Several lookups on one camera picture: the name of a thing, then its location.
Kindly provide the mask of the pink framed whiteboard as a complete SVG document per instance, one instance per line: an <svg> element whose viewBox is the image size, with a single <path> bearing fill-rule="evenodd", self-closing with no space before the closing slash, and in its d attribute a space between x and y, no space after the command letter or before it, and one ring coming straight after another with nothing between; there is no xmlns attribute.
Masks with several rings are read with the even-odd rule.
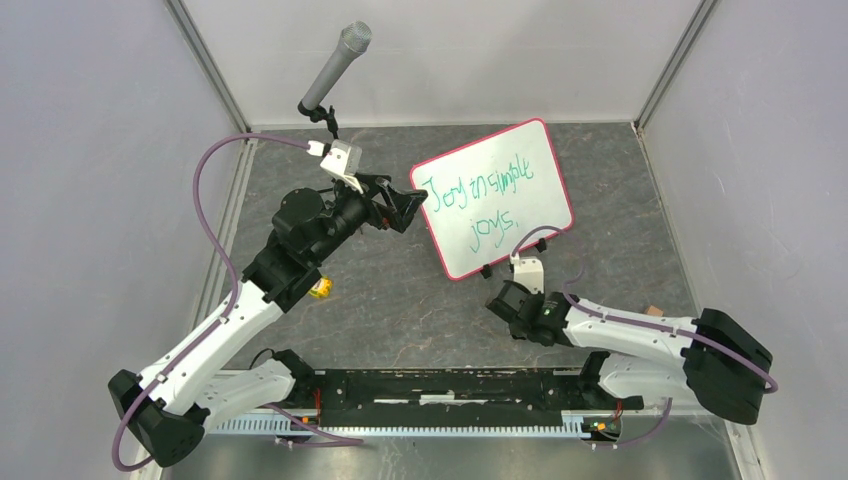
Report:
<svg viewBox="0 0 848 480"><path fill-rule="evenodd" d="M409 179L428 194L422 213L454 281L574 222L553 140L540 118L419 163Z"/></svg>

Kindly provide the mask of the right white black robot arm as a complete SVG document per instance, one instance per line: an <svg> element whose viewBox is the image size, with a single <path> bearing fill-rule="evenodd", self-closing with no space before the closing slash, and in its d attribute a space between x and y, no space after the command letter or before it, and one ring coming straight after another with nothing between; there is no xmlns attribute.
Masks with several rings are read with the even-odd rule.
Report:
<svg viewBox="0 0 848 480"><path fill-rule="evenodd" d="M564 292L533 293L510 280L486 307L516 339L608 352L577 382L580 400L591 408L615 397L696 401L724 420L753 425L764 396L778 389L772 354L721 310L652 316Z"/></svg>

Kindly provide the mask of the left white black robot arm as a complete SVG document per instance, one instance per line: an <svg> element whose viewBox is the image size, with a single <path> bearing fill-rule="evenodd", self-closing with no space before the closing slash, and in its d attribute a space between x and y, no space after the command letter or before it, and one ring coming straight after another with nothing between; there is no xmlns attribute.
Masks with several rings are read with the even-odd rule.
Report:
<svg viewBox="0 0 848 480"><path fill-rule="evenodd" d="M208 430L254 408L284 401L306 405L313 379L280 360L223 382L213 378L246 343L280 319L322 280L322 262L365 225L403 233L428 194L395 189L385 175L357 174L357 187L333 183L333 199L299 188L272 218L265 247L234 283L230 296L176 347L139 373L122 369L107 388L120 418L112 460L121 471L120 441L130 431L148 461L170 467Z"/></svg>

